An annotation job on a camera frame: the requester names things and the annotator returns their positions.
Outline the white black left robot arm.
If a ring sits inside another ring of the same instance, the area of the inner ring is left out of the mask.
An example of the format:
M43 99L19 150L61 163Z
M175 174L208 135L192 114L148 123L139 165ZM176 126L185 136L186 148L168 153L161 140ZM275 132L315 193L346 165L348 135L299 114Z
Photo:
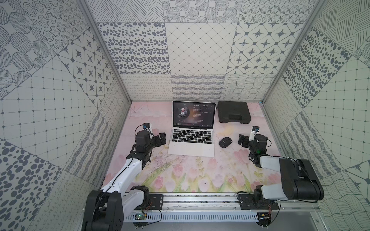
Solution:
M152 209L161 211L163 195L150 194L147 186L131 183L150 162L153 149L165 144L165 133L155 136L148 125L143 125L120 172L106 186L87 196L83 231L120 231L125 216L134 210L139 211L133 223L136 227L150 224L147 214Z

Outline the black wireless mouse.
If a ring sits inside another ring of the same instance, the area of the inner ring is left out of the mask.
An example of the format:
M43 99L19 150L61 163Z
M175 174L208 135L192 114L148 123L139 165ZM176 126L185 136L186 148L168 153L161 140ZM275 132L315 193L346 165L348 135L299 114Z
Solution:
M224 137L219 141L219 146L221 148L227 148L229 145L232 144L232 139L230 137Z

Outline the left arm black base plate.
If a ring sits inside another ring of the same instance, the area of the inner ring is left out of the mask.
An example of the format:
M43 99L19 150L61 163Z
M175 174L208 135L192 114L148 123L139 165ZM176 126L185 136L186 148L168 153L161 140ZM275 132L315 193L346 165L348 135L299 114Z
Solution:
M138 204L135 210L162 209L164 199L163 194L151 194L149 188L143 185L133 186L130 192L133 190L140 190L141 192L144 193L142 202Z

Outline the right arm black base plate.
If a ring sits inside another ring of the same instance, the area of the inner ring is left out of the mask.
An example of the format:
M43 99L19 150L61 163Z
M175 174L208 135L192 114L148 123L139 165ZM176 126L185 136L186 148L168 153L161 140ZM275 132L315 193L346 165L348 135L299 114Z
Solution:
M279 204L276 200L264 199L262 196L262 186L258 185L253 193L239 191L236 198L240 204L241 210L277 210Z

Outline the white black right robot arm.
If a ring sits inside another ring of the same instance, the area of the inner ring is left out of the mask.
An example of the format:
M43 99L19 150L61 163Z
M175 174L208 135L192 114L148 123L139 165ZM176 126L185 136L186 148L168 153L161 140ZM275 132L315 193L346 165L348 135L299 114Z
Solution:
M256 186L252 201L258 203L261 200L322 200L324 189L310 161L268 155L267 143L268 138L261 134L239 135L238 144L249 149L249 160L256 167L280 174L279 183Z

